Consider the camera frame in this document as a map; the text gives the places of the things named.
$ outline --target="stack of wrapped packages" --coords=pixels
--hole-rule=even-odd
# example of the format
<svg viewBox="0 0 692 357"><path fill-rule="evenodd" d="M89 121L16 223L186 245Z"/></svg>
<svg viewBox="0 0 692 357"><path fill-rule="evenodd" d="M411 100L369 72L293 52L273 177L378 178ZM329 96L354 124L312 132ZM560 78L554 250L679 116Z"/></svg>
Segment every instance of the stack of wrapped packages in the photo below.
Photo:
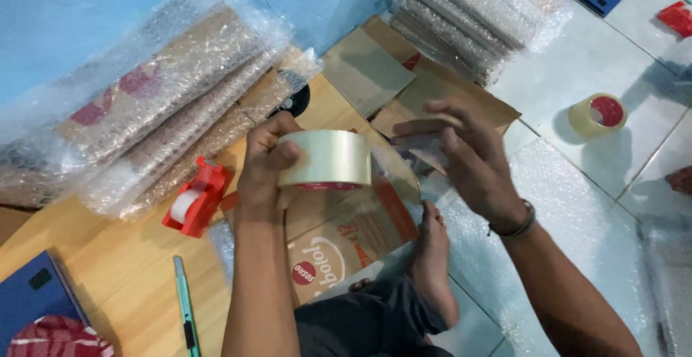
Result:
<svg viewBox="0 0 692 357"><path fill-rule="evenodd" d="M194 177L198 156L214 158L321 70L283 18L246 0L166 0L134 35L137 46L170 39L68 117L5 144L0 203L41 207L78 193L98 214L136 217ZM118 68L113 58L134 49L117 45L89 68Z"/></svg>
<svg viewBox="0 0 692 357"><path fill-rule="evenodd" d="M572 13L567 0L392 0L390 25L427 57L481 86L520 50L538 52Z"/></svg>

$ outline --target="right hand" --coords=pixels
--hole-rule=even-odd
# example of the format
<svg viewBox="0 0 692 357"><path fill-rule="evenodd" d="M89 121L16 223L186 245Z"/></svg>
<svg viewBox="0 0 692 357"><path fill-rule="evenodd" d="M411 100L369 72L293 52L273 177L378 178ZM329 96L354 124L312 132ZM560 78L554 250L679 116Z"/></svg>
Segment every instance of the right hand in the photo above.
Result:
<svg viewBox="0 0 692 357"><path fill-rule="evenodd" d="M430 100L425 109L457 118L463 126L441 118L412 120L395 125L395 134L442 132L442 152L449 159L447 175L463 201L488 220L495 232L507 235L519 229L527 209L512 184L502 139L453 99Z"/></svg>

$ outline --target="left hand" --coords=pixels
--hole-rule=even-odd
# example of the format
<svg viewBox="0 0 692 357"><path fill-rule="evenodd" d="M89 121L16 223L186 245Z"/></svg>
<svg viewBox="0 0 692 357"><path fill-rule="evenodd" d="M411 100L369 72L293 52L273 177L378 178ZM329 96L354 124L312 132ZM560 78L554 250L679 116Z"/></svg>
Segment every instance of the left hand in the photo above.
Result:
<svg viewBox="0 0 692 357"><path fill-rule="evenodd" d="M281 190L279 172L292 167L300 156L295 142L278 143L288 133L302 131L288 111L256 125L247 135L245 163L238 179L238 206L234 220L276 223Z"/></svg>

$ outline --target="red tape dispenser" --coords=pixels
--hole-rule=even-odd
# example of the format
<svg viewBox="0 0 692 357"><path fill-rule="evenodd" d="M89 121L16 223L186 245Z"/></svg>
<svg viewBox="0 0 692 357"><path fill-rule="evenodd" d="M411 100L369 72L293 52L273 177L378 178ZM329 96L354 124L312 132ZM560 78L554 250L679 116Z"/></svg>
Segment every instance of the red tape dispenser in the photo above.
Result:
<svg viewBox="0 0 692 357"><path fill-rule="evenodd" d="M234 174L202 156L197 158L197 165L199 173L180 188L178 197L161 223L180 230L182 234L200 238L219 207Z"/></svg>

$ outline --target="hand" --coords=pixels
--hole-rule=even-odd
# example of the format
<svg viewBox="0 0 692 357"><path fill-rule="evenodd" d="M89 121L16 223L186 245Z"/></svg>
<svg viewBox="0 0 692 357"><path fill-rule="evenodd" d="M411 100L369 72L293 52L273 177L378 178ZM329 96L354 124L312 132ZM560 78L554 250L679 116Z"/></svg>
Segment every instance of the hand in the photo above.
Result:
<svg viewBox="0 0 692 357"><path fill-rule="evenodd" d="M495 232L515 232L524 223L527 209L512 184L502 139L454 99L431 100L425 109L450 115L461 124L443 118L413 120L395 125L396 135L442 132L442 152L449 159L447 175L463 201L487 219Z"/></svg>
<svg viewBox="0 0 692 357"><path fill-rule="evenodd" d="M250 130L245 163L238 179L234 220L276 222L277 211L283 211L286 203L280 201L279 172L293 166L300 156L295 142L278 144L278 141L285 134L302 130L288 111L281 111Z"/></svg>

